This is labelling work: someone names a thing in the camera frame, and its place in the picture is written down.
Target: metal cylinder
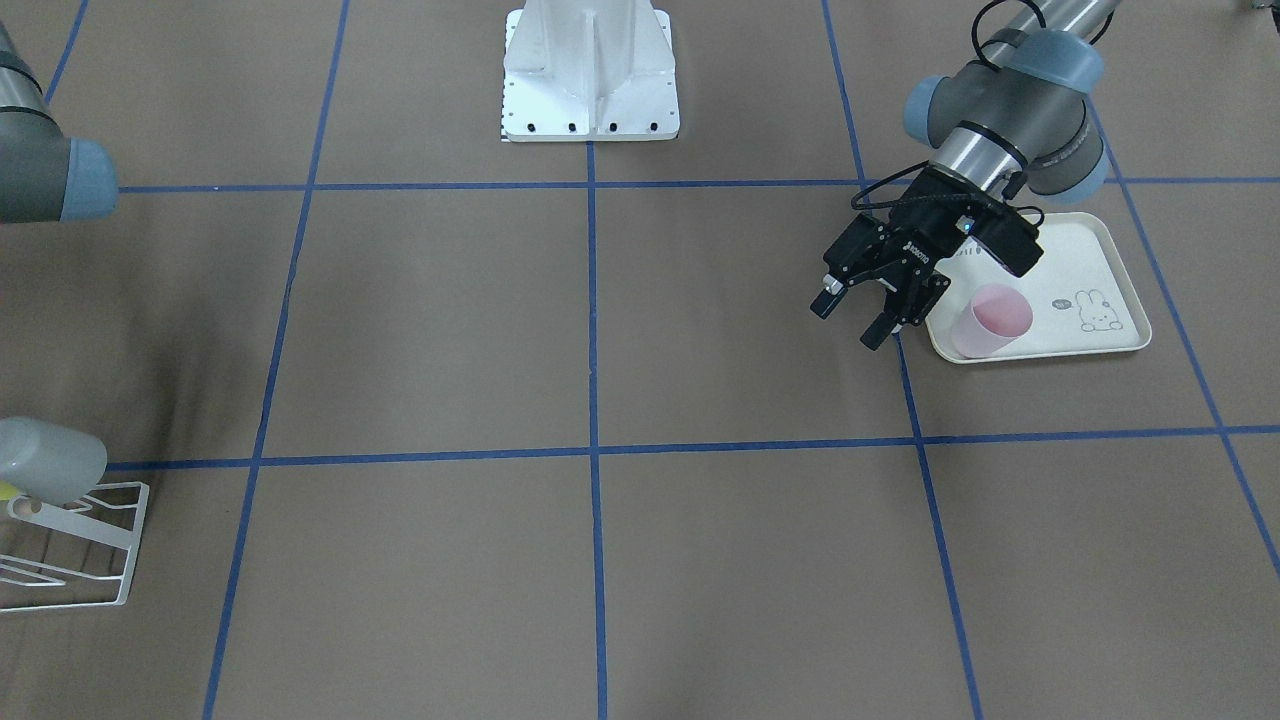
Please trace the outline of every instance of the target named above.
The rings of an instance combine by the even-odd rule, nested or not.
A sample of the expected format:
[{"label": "metal cylinder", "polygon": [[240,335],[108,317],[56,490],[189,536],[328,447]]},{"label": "metal cylinder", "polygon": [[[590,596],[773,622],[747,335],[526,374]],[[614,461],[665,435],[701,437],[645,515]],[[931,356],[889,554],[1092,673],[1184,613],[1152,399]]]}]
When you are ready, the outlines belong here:
[{"label": "metal cylinder", "polygon": [[951,131],[929,164],[991,195],[998,195],[1009,178],[1021,169],[1007,150],[965,127]]},{"label": "metal cylinder", "polygon": [[[1115,12],[1120,0],[1038,0],[1036,4],[1044,14],[1044,24],[1048,29],[1061,29],[1076,37],[1088,37],[1102,26],[1107,15]],[[1041,29],[1039,20],[1030,8],[1024,8],[1005,27],[1015,33],[1027,35]],[[1016,47],[1007,42],[996,41],[986,47],[984,54],[993,64],[1004,65],[1015,50]]]},{"label": "metal cylinder", "polygon": [[13,111],[15,108],[49,114],[40,86],[22,70],[0,65],[0,111]]}]

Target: bunny illustration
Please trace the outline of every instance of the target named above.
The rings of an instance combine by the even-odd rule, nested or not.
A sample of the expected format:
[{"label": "bunny illustration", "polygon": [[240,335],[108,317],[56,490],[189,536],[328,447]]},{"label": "bunny illustration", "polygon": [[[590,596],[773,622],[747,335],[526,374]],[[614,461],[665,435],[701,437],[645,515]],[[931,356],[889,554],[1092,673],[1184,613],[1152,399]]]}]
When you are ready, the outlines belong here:
[{"label": "bunny illustration", "polygon": [[1124,328],[1120,315],[1107,302],[1100,290],[1075,293],[1075,304],[1080,307],[1080,329],[1087,333],[1119,331]]}]

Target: white wire rack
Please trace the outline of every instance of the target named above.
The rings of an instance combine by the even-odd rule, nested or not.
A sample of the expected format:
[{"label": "white wire rack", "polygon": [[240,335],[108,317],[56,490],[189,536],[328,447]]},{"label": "white wire rack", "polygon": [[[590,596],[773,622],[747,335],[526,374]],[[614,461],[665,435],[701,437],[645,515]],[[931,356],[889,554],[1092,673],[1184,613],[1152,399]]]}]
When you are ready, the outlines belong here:
[{"label": "white wire rack", "polygon": [[[129,496],[133,500],[108,502],[100,497],[111,491],[131,491]],[[76,570],[47,562],[45,559],[0,555],[0,583],[26,589],[24,592],[6,593],[6,597],[14,596],[14,601],[0,607],[0,612],[124,605],[129,598],[133,569],[137,565],[138,547],[142,542],[142,521],[146,518],[148,493],[150,488],[143,483],[105,483],[96,486],[88,495],[68,507],[42,505],[28,496],[18,496],[5,503],[5,511],[14,520],[87,541],[88,550],[97,544],[106,546],[113,551],[123,551],[124,565],[118,573],[110,571],[110,568],[106,573],[88,573],[83,568]],[[104,515],[113,521],[91,518],[90,512]],[[90,585],[96,589],[97,594],[102,593],[102,588],[114,589],[114,598],[84,601],[78,600],[79,596],[76,592],[47,592],[58,588],[76,591],[76,585]]]}]

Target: cable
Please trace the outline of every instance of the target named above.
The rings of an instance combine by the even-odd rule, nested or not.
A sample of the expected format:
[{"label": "cable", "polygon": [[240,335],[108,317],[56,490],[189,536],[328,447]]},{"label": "cable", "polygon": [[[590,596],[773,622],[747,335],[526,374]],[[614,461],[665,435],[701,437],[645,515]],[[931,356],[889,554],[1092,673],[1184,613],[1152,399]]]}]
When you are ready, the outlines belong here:
[{"label": "cable", "polygon": [[1111,28],[1111,20],[1114,20],[1115,17],[1116,17],[1116,12],[1111,10],[1111,14],[1107,15],[1107,20],[1105,23],[1102,23],[1102,29],[1100,29],[1098,33],[1093,36],[1093,40],[1089,41],[1089,45],[1097,45],[1098,41],[1102,40],[1102,36],[1106,35],[1107,29]]},{"label": "cable", "polygon": [[956,200],[980,200],[982,195],[977,192],[957,192],[955,195],[916,195],[915,197],[900,197],[897,200],[887,200],[884,202],[868,202],[865,205],[854,205],[854,210],[883,210],[886,208],[897,208],[900,205],[911,205],[915,202],[954,202]]},{"label": "cable", "polygon": [[1032,223],[1032,225],[1034,225],[1037,228],[1044,224],[1044,218],[1047,217],[1044,214],[1044,210],[1042,210],[1042,209],[1039,209],[1039,208],[1037,208],[1034,205],[1023,205],[1021,208],[1014,208],[1014,210],[1018,210],[1019,213],[1021,213],[1023,210],[1036,210],[1037,213],[1039,213],[1039,215],[1041,215],[1039,219],[1036,220],[1034,223]]},{"label": "cable", "polygon": [[[987,3],[987,5],[983,6],[983,9],[978,10],[978,14],[974,15],[973,27],[969,28],[969,40],[973,41],[973,51],[978,54],[978,61],[991,68],[992,70],[998,70],[1000,68],[997,68],[995,63],[988,60],[986,53],[983,53],[982,44],[978,42],[978,26],[982,23],[982,18],[986,17],[989,10],[992,10],[998,5],[1004,5],[1007,1],[1009,0],[991,0],[991,3]],[[1039,9],[1039,5],[1037,5],[1032,0],[1018,0],[1018,1],[1021,3],[1023,5],[1027,5],[1028,8],[1032,9],[1033,13],[1036,13],[1036,20],[1039,22],[1041,28],[1048,27],[1048,22],[1044,20],[1044,12]]]},{"label": "cable", "polygon": [[861,200],[863,197],[867,197],[868,195],[876,192],[877,190],[884,187],[886,184],[888,184],[888,183],[891,183],[891,182],[893,182],[896,179],[901,179],[902,177],[909,176],[909,174],[911,174],[911,173],[914,173],[916,170],[923,170],[927,167],[929,167],[929,161],[928,160],[925,160],[923,163],[916,163],[914,165],[911,165],[910,168],[906,168],[905,170],[899,170],[899,172],[893,173],[892,176],[890,176],[890,177],[887,177],[887,178],[877,182],[876,184],[868,187],[867,190],[859,192],[858,195],[854,196],[852,200],[849,201],[849,204],[852,205],[854,210],[856,210],[858,209],[858,201]]}]

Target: plastic cup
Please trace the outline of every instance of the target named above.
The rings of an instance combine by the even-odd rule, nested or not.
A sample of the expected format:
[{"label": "plastic cup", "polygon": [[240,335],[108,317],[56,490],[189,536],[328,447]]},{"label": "plastic cup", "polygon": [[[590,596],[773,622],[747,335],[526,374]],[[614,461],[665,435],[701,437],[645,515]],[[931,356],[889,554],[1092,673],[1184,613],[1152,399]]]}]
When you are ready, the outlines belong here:
[{"label": "plastic cup", "polygon": [[989,357],[1027,334],[1032,305],[1005,284],[984,284],[973,295],[951,325],[951,345],[965,357]]},{"label": "plastic cup", "polygon": [[93,489],[105,471],[106,447],[91,434],[31,418],[0,420],[0,483],[65,505]]}]

